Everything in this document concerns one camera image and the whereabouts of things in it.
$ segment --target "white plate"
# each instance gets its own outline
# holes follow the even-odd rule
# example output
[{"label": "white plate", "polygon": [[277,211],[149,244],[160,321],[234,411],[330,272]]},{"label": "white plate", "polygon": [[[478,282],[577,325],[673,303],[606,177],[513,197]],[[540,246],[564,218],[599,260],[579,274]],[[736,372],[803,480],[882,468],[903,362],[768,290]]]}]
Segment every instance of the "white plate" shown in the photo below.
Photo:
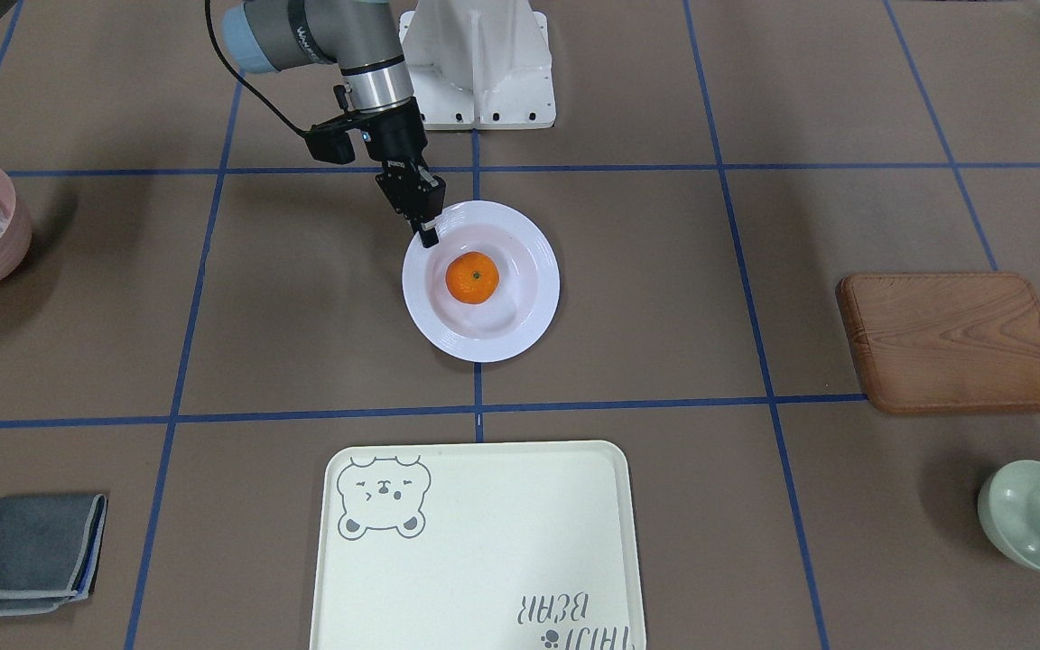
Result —
[{"label": "white plate", "polygon": [[616,445],[332,458],[311,650],[451,647],[644,650],[632,492]]},{"label": "white plate", "polygon": [[[416,328],[465,361],[503,361],[528,349],[548,330],[561,300],[556,255],[528,217],[493,202],[448,206],[437,218],[441,241],[425,249],[413,237],[404,258],[404,300]],[[496,292],[482,305],[451,297],[444,276],[466,252],[492,258]]]}]

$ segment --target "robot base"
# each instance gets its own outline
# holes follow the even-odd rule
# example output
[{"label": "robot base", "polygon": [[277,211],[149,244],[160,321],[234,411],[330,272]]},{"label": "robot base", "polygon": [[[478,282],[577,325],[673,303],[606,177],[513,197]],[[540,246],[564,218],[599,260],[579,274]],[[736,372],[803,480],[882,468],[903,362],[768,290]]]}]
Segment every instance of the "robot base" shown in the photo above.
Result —
[{"label": "robot base", "polygon": [[528,0],[420,0],[400,41],[428,131],[556,122],[548,18]]}]

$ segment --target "gray cloth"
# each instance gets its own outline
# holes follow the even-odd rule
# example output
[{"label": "gray cloth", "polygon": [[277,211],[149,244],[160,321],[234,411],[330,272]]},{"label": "gray cloth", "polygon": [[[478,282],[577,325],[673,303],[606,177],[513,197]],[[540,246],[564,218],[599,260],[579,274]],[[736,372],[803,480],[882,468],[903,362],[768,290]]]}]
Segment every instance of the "gray cloth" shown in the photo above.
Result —
[{"label": "gray cloth", "polygon": [[0,498],[0,617],[86,598],[105,517],[102,494]]}]

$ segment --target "orange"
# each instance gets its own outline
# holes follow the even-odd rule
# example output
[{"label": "orange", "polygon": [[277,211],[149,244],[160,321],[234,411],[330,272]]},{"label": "orange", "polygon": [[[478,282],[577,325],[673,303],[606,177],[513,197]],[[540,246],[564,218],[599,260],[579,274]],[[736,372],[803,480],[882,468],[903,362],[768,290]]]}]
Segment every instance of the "orange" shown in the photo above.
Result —
[{"label": "orange", "polygon": [[492,258],[473,251],[459,256],[448,265],[444,281],[451,297],[463,304],[479,305],[496,291],[500,271]]}]

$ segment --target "wooden tray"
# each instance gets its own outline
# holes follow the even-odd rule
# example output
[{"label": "wooden tray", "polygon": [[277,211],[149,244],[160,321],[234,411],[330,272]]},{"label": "wooden tray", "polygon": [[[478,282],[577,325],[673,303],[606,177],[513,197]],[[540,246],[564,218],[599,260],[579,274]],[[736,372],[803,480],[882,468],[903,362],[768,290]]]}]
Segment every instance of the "wooden tray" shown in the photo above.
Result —
[{"label": "wooden tray", "polygon": [[1040,411],[1040,304],[1024,277],[855,275],[837,297],[879,410]]}]

